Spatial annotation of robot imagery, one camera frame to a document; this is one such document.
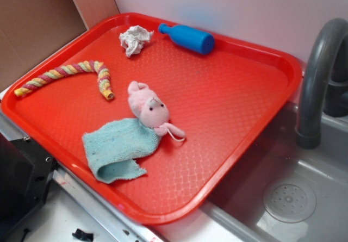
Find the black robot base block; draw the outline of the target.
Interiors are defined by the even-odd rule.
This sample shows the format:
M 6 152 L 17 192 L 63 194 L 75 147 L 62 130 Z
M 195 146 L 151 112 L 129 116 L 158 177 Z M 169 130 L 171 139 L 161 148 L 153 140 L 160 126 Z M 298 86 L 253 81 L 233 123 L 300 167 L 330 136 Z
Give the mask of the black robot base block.
M 54 166 L 34 139 L 1 135 L 1 236 L 45 204 Z

